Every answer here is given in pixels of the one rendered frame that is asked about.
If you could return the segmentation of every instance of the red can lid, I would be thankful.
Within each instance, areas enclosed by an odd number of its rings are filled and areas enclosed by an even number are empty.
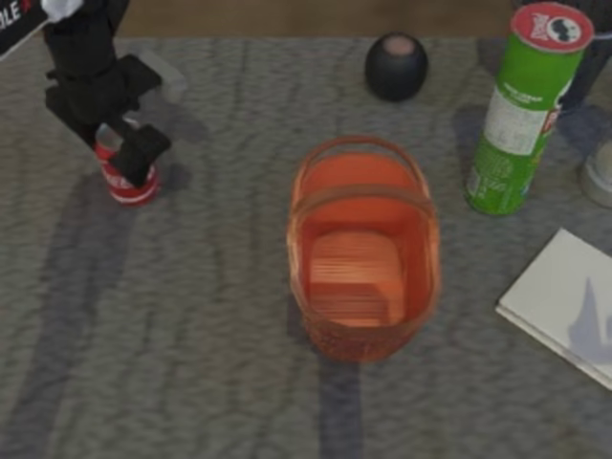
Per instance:
[[[591,20],[575,8],[554,2],[533,3],[516,12],[512,30],[534,48],[548,53],[576,53],[595,37]]]

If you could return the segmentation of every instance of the gray table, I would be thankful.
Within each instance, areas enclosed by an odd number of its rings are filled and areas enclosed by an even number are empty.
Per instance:
[[[404,105],[362,88],[369,40],[139,40],[191,84],[147,98],[176,139],[164,195],[109,198],[91,152],[43,108],[49,62],[0,67],[0,458],[612,458],[612,395],[493,306],[561,226],[612,253],[612,213],[576,168],[609,122],[608,69],[561,123],[525,208],[462,198],[499,41],[430,40]],[[430,180],[444,293],[391,359],[318,356],[288,289],[300,158],[339,134],[404,145]]]

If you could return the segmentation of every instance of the orange basket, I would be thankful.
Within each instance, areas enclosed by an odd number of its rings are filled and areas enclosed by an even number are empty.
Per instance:
[[[384,153],[347,148],[357,144]],[[316,148],[295,178],[287,232],[292,290],[328,357],[384,359],[432,313],[435,208],[419,167],[397,145],[355,136]]]

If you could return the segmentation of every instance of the coca-cola can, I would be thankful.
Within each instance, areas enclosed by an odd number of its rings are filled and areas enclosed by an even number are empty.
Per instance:
[[[138,128],[138,123],[133,120],[127,121],[133,128]],[[121,149],[123,138],[109,125],[103,124],[96,133],[96,156],[102,169],[102,175],[108,190],[117,202],[124,206],[142,206],[151,201],[160,188],[160,176],[155,165],[149,169],[146,184],[140,188],[132,186],[121,174],[109,164]]]

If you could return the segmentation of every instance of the white book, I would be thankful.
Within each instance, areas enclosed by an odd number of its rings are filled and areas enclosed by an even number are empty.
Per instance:
[[[612,258],[561,229],[497,312],[612,390]]]

